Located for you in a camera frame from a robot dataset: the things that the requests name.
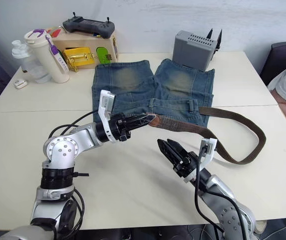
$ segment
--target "cardboard box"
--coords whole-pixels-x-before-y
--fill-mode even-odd
[[[97,51],[97,49],[100,48],[102,50],[103,47],[107,50],[106,57],[110,60],[110,62],[118,62],[115,32],[111,35],[110,38],[104,39],[102,37],[93,36],[92,34],[78,31],[67,33],[61,31],[60,34],[57,37],[53,37],[52,40],[61,52],[63,52],[67,48],[90,48],[95,63],[79,66],[79,69],[93,69],[96,67],[96,65],[101,64],[98,56],[99,51]]]

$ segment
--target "green object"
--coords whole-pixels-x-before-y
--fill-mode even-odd
[[[106,48],[100,46],[96,49],[96,53],[101,64],[109,64],[112,60],[111,54],[108,54]]]

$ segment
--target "purple strap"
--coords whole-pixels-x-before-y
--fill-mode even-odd
[[[58,54],[58,49],[57,49],[57,47],[51,43],[51,41],[49,40],[49,37],[48,37],[48,36],[45,36],[45,38],[46,38],[46,40],[48,41],[48,44],[50,45],[50,49],[51,49],[51,52],[53,53],[53,55]]]
[[[43,32],[45,32],[45,29],[35,29],[28,37],[37,32],[40,33],[37,37],[40,37],[43,34]]]

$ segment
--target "white water bottle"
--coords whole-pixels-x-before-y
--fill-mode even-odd
[[[19,60],[24,73],[29,73],[33,80],[39,84],[45,83],[51,79],[51,76],[46,69],[25,43],[21,43],[20,40],[14,40],[12,45],[12,56]]]
[[[44,29],[30,31],[24,39],[56,83],[69,80],[68,66]]]

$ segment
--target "white table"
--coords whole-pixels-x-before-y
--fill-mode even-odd
[[[251,164],[227,163],[216,154],[207,169],[219,176],[258,220],[286,218],[285,117],[275,105],[222,109],[250,118],[265,132],[267,142]],[[45,160],[42,145],[52,128],[84,113],[0,112],[0,229],[29,223]],[[251,132],[232,120],[211,117],[208,125],[236,159],[257,144]],[[196,134],[146,126],[132,131],[126,142],[106,143],[77,158],[75,171],[90,173],[89,178],[74,180],[86,203],[82,229],[205,223],[195,210],[194,188],[174,173],[158,150],[158,138],[171,138],[195,152],[201,140]],[[200,203],[203,212],[215,219]]]
[[[170,53],[120,54],[120,62],[149,60],[155,73],[161,61],[171,59]],[[217,52],[208,69],[215,69],[213,107],[265,106],[277,102],[269,94],[244,52]],[[63,84],[52,81],[29,85],[17,90],[13,82],[24,74],[19,69],[0,96],[0,112],[92,110],[94,69],[70,72]]]
[[[152,71],[169,54],[122,54],[122,61],[148,59]],[[267,142],[248,165],[225,162],[218,154],[207,169],[219,176],[258,220],[286,218],[286,118],[242,52],[219,52],[214,107],[238,112],[265,132]],[[57,125],[71,123],[91,110],[92,69],[71,73],[64,84],[11,83],[0,96],[0,229],[29,223],[40,184],[42,146]],[[81,124],[91,122],[91,117]],[[256,137],[232,120],[210,117],[208,127],[235,159],[246,156]],[[185,184],[160,153],[156,140],[173,139],[199,151],[201,137],[146,126],[132,138],[84,152],[75,171],[90,177],[74,180],[86,202],[82,229],[202,224],[194,206],[194,188]],[[202,211],[215,219],[200,201]]]

